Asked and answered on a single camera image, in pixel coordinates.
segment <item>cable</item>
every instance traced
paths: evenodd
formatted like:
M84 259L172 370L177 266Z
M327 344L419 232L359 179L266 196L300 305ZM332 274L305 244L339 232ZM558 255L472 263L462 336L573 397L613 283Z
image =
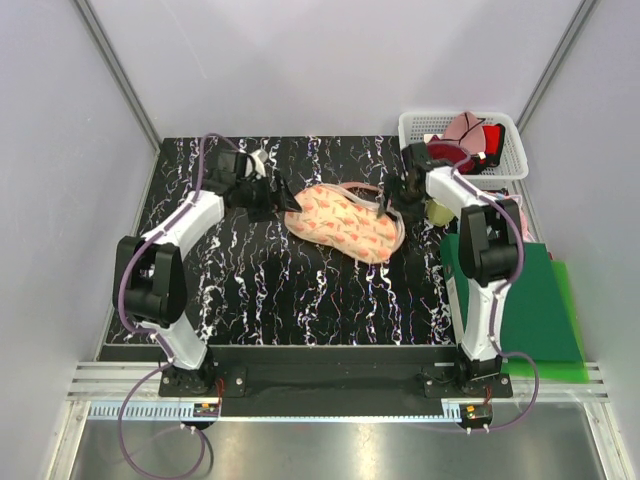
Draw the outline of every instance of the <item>cable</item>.
M469 192L470 194L472 194L473 196L476 196L478 199L483 200L485 202L487 202L489 205L491 205L492 208L494 208L500 215L502 215L502 217L504 217L505 221L507 222L507 225L509 226L509 228L513 231L513 234L516 237L516 248L518 251L518 263L516 264L516 269L514 270L513 274L497 289L497 291L494 293L493 296L493 301L491 303L491 312L489 315L489 340L491 342L491 346L493 347L493 349L496 351L496 353L498 355L500 355L503 358L513 358L513 357L519 357L519 358L523 358L524 360L527 361L527 363L529 363L529 365L531 365L531 368L533 370L533 375L534 375L534 386L533 386L533 394L531 395L531 400L529 401L529 404L525 407L525 409L520 412L520 414L514 418L513 420L503 424L503 425L498 425L496 427L492 427L491 431L503 431L506 430L510 427L513 427L515 425L517 425L518 423L522 422L531 412L531 409L533 408L533 406L536 403L536 400L538 398L538 392L540 390L540 374L538 372L538 366L536 365L536 362L526 353L524 352L503 352L502 349L500 348L500 346L498 345L496 339L495 339L495 324L496 324L496 316L497 316L497 309L498 309L498 295L500 295L500 293L507 288L508 286L512 285L513 283L516 282L516 280L518 280L518 278L520 277L520 275L522 274L522 269L524 268L524 242L522 241L522 235L520 235L520 231L518 230L518 226L516 225L515 221L513 220L513 218L511 218L511 216L505 211L504 208L502 208L497 202L495 202L492 198L490 198L488 195L484 195L484 194L480 194L478 195L477 190L475 187L473 187L471 184L469 184L467 182L467 180L465 180L460 173L458 172L458 169L464 165L465 163L469 162L471 160L471 155L469 154L469 152L464 148L461 147L460 145L454 145L452 143L449 142L431 142L429 145L450 145L453 146L455 148L458 148L461 152L463 152L466 156L465 159L460 160L459 162L457 162L451 169L451 178L458 183L462 188L464 188L467 192ZM426 427L425 430L431 430L431 431L436 431L436 432L440 432L440 433L484 433L484 430L467 430L466 432L464 430L447 430L447 429L443 429L443 428L436 428L436 427Z
M136 327L133 326L131 321L127 318L127 313L126 313L126 309L125 309L125 305L124 305L124 294L125 294L125 291L127 289L127 284L129 283L129 280L130 280L131 275L133 273L133 269L135 268L135 266L138 263L138 261L145 254L145 252L160 237L165 235L166 232L170 231L171 228L173 228L180 221L180 219L182 219L186 215L186 213L191 209L193 204L198 200L198 197L200 196L200 191L202 189L202 182L204 180L204 147L205 147L205 144L206 144L206 140L208 138L214 138L214 137L218 138L218 139L221 139L224 142L226 142L234 151L236 151L236 152L239 151L238 147L236 147L233 144L233 142L231 142L231 140L229 140L228 138L226 138L226 137L224 137L222 135L219 135L217 133L209 133L209 134L205 135L204 137L202 137L200 139L200 151L199 151L199 155L198 155L198 177L197 177L197 180L196 180L196 187L195 187L195 193L193 195L193 201L184 202L182 208L178 211L178 213L176 213L176 216L173 218L173 220L171 220L170 222L167 223L167 225L165 226L164 231L157 232L155 235L152 235L150 238L148 238L147 241L144 242L144 244L142 244L142 246L133 255L133 257L131 257L131 260L127 264L127 267L125 268L124 273L122 275L122 279L120 280L120 288L118 289L118 315L120 316L120 321L122 322L122 325L124 326L124 328L126 328L132 334L136 334L136 333L145 334L145 333L147 333L147 334L151 334L152 336L154 336L155 339L157 340L158 344L160 345L160 347L167 354L167 358L169 360L169 362L167 364L165 364L162 367L156 368L151 373L149 373L148 375L146 375L142 379L140 379L140 381L134 385L134 387L131 389L131 391L125 397L124 402L122 402L122 406L120 407L120 413L118 414L118 441L119 441L119 444L120 444L120 451L122 452L122 455L123 455L125 461L129 464L129 466L136 473L142 475L143 477L147 477L147 478L150 478L150 479L153 479L153 480L183 480L183 479L186 479L186 478L190 477L191 475L193 475L193 473L195 473L195 471L200 467L200 465L202 464L202 460L204 459L206 437L200 430L192 428L191 431L194 432L194 430L195 430L198 433L198 435L200 437L200 440L201 440L200 456L198 457L198 461L196 462L196 464L187 473L184 473L184 474L179 475L177 477L160 477L160 476L154 475L152 473L149 473L149 472L143 470L142 468L140 468L133 461L133 458L131 458L131 455L127 451L127 448L126 448L126 446L124 444L124 436L122 434L122 416L124 415L124 410L125 410L127 404L129 403L129 400L131 400L131 397L133 396L133 394L136 392L136 390L138 390L138 388L140 388L142 386L142 384L144 382L146 382L149 378L153 377L157 373L163 372L164 370L166 370L167 368L169 368L172 365L173 361L175 360L175 357L174 357L175 354L174 354L173 350L171 349L171 346L165 341L164 338L162 338L162 335L160 335L155 329L153 329L153 328L140 328L140 327L136 328Z

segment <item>folded clothes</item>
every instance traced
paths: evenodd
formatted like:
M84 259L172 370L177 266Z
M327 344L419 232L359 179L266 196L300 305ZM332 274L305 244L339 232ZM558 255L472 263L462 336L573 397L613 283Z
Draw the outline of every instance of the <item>folded clothes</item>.
M360 262L387 261L404 241L402 216L390 207L391 215L378 217L377 203L363 200L348 188L379 192L361 183L306 188L295 196L303 212L287 213L284 224L297 237L334 247Z

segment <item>white basket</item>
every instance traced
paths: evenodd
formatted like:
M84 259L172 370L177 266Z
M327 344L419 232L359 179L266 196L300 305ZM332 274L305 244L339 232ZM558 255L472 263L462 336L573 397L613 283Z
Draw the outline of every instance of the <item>white basket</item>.
M422 142L425 133L442 134L460 112L407 112L400 115L398 133L400 148ZM506 128L500 165L487 168L480 175L465 175L471 183L483 190L499 190L510 182L521 180L529 173L527 156L515 123L509 115L495 112L473 112L480 120L492 125L501 123Z

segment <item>patterned fabric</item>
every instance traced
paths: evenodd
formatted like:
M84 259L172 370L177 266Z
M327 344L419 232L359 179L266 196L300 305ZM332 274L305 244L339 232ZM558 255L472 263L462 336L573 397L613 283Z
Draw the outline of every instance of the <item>patterned fabric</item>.
M404 231L400 239L393 220L387 215L378 218L377 211L370 208L376 204L356 203L347 198L348 192L340 192L335 185L302 190L296 200L303 213L287 213L285 225L303 240L336 248L360 262L387 261L400 246L398 240L402 243Z

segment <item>plastic laundry basket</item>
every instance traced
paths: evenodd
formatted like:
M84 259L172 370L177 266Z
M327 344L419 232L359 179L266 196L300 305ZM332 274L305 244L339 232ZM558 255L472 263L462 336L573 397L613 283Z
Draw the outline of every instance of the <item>plastic laundry basket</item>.
M398 133L400 148L422 142L425 133L442 134L460 112L407 112L400 115ZM465 175L476 187L483 190L499 190L510 182L521 180L529 173L527 156L515 123L508 115L495 112L473 112L480 120L491 125L501 123L506 128L500 165L487 168L480 175Z

